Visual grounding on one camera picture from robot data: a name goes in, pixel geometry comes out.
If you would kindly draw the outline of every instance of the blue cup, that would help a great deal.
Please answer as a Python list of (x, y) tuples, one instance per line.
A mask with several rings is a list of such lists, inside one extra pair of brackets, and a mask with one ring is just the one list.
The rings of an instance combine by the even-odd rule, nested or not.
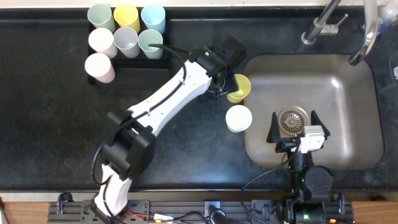
[(160, 5), (148, 5), (141, 11), (141, 19), (148, 29), (156, 30), (161, 34), (166, 30), (166, 12)]

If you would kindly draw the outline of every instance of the faucet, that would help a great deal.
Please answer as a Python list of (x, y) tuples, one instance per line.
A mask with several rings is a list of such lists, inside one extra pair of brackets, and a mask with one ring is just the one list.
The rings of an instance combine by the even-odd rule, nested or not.
[[(301, 40), (304, 42), (304, 44), (311, 45), (315, 43), (317, 36), (326, 26), (326, 21), (340, 2), (341, 0), (331, 0), (321, 15), (314, 19), (309, 30), (304, 32), (301, 36)], [(350, 65), (357, 65), (371, 51), (374, 41), (376, 40), (377, 30), (379, 28), (376, 0), (363, 0), (363, 4), (366, 22), (364, 40), (361, 49), (349, 58), (348, 63)]]

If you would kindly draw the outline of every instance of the wooden floor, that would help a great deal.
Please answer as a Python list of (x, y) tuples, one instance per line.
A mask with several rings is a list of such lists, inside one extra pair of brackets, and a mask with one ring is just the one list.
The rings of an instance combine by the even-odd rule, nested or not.
[[(48, 202), (8, 202), (6, 213), (11, 224), (47, 222)], [(353, 202), (355, 223), (398, 223), (398, 202)]]

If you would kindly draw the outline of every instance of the plastic cup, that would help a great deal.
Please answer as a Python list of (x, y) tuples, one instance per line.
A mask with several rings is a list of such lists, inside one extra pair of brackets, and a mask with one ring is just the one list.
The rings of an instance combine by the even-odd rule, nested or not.
[(95, 53), (86, 59), (86, 72), (98, 81), (109, 83), (114, 79), (114, 70), (108, 56), (102, 53)]
[(251, 84), (247, 77), (241, 74), (235, 74), (236, 83), (238, 84), (238, 91), (226, 95), (226, 98), (231, 103), (239, 103), (250, 93)]
[(228, 129), (233, 133), (238, 133), (250, 127), (252, 115), (247, 107), (236, 105), (226, 112), (225, 120)]
[(128, 58), (137, 57), (139, 54), (138, 34), (130, 27), (117, 29), (113, 35), (114, 44)]
[(130, 27), (139, 32), (139, 16), (138, 10), (133, 4), (123, 4), (116, 7), (113, 17), (120, 27)]
[(163, 49), (158, 47), (149, 47), (148, 44), (163, 44), (163, 37), (156, 30), (144, 30), (138, 37), (138, 45), (149, 59), (160, 59), (163, 55)]
[(93, 30), (88, 36), (88, 44), (98, 53), (105, 54), (109, 58), (114, 58), (118, 49), (113, 43), (113, 34), (105, 28)]
[(96, 4), (88, 9), (88, 20), (97, 28), (106, 28), (114, 32), (116, 26), (112, 17), (112, 10), (105, 4)]
[(148, 29), (154, 29), (161, 34), (166, 30), (166, 12), (160, 5), (149, 5), (142, 9), (141, 19)]

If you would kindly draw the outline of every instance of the sink basin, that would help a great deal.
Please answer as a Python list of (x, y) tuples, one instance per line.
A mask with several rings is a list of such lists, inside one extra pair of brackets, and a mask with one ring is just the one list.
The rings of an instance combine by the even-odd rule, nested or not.
[(373, 72), (366, 62), (348, 63), (349, 55), (263, 55), (252, 59), (244, 74), (251, 92), (244, 105), (253, 122), (245, 131), (246, 151), (260, 166), (280, 164), (283, 154), (266, 142), (272, 113), (281, 136), (310, 125), (312, 110), (331, 132), (324, 148), (312, 153), (315, 165), (331, 169), (374, 167), (384, 140)]

